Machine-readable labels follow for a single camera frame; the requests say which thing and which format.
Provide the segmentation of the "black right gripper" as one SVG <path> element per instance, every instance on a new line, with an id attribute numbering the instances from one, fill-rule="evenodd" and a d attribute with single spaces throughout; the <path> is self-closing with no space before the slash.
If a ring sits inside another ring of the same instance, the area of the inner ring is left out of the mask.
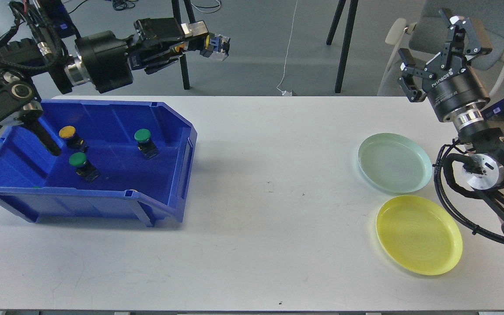
<path id="1" fill-rule="evenodd" d="M 454 15 L 448 8 L 440 8 L 439 14 L 448 28 L 442 51 L 426 62 L 427 71 L 416 67 L 410 50 L 398 49 L 402 61 L 398 84 L 410 102 L 422 102 L 427 97 L 437 119 L 447 122 L 454 110 L 472 102 L 482 109 L 490 101 L 470 60 L 490 54 L 493 47 L 480 19 Z M 442 62 L 450 63 L 442 68 Z M 414 77 L 423 79 L 423 89 L 418 88 Z"/>

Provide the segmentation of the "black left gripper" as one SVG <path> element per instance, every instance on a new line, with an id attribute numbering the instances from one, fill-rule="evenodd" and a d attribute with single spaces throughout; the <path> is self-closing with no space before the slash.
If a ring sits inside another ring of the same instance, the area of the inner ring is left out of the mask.
<path id="1" fill-rule="evenodd" d="M 204 21 L 180 23 L 176 18 L 145 18 L 134 22 L 136 34 L 117 38 L 104 31 L 75 40 L 75 48 L 98 92 L 112 91 L 133 82 L 134 70 L 154 74 L 178 62 L 184 50 L 204 48 L 208 28 Z"/>

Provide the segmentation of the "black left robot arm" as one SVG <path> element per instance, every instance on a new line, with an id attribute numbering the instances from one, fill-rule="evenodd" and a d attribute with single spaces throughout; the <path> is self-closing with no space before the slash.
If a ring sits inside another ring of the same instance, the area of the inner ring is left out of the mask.
<path id="1" fill-rule="evenodd" d="M 0 37 L 0 129 L 22 127 L 54 156 L 60 146 L 39 122 L 41 98 L 32 78 L 48 73 L 62 94 L 91 83 L 103 94 L 132 84 L 134 70 L 153 74 L 184 54 L 225 60 L 230 38 L 208 30 L 204 21 L 181 23 L 178 16 L 134 22 L 134 35 L 104 31 L 80 36 L 58 0 L 11 0 L 13 26 Z"/>

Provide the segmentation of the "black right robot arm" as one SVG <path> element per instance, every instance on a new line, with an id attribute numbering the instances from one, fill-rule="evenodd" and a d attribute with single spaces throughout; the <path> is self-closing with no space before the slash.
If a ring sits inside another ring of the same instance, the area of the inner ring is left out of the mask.
<path id="1" fill-rule="evenodd" d="M 424 67 L 416 66 L 410 50 L 400 48 L 402 74 L 398 84 L 410 102 L 429 100 L 440 122 L 452 122 L 458 137 L 443 145 L 434 164 L 434 185 L 446 211 L 469 228 L 504 245 L 504 98 L 489 106 L 490 96 L 471 68 L 472 60 L 493 48 L 477 19 L 439 9 L 448 34 L 440 52 Z M 468 199 L 484 200 L 502 220 L 499 235 L 462 215 L 443 188 Z"/>

